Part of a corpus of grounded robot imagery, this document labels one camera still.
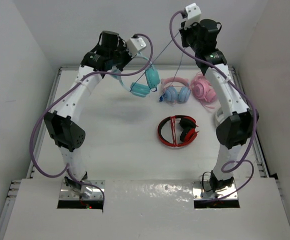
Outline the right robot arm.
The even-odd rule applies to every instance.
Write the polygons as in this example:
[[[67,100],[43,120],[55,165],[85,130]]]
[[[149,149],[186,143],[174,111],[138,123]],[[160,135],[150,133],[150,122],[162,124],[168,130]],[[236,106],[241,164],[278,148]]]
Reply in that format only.
[[[245,103],[247,97],[231,81],[227,60],[216,48],[221,28],[220,22],[203,19],[186,20],[179,29],[182,46],[194,51],[193,58],[215,90],[223,111],[224,120],[216,128],[220,149],[209,180],[213,192],[232,185],[233,171],[248,155],[244,153],[238,159],[239,151],[245,144],[250,150],[259,118],[255,107]]]

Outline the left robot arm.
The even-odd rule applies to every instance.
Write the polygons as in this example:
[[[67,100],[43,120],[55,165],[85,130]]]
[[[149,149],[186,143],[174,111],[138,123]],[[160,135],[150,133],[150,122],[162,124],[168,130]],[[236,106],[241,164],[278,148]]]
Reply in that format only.
[[[48,133],[59,147],[67,171],[77,181],[86,176],[80,152],[86,133],[78,125],[82,110],[105,73],[112,69],[122,71],[131,59],[125,40],[116,32],[104,30],[97,45],[83,57],[72,92],[44,116]]]

